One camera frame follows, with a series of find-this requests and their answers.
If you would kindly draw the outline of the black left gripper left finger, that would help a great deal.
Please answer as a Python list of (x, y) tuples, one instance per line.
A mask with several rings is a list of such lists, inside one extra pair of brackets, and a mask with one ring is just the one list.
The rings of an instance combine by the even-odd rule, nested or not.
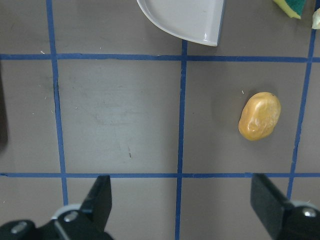
[(112, 189), (109, 175), (99, 175), (80, 206), (80, 212), (104, 231), (112, 210)]

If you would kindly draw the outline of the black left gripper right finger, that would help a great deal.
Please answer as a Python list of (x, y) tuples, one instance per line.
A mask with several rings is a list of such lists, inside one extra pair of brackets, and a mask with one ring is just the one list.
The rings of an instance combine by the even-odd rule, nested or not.
[(292, 202), (263, 173), (252, 175), (250, 204), (268, 232), (280, 232), (294, 209)]

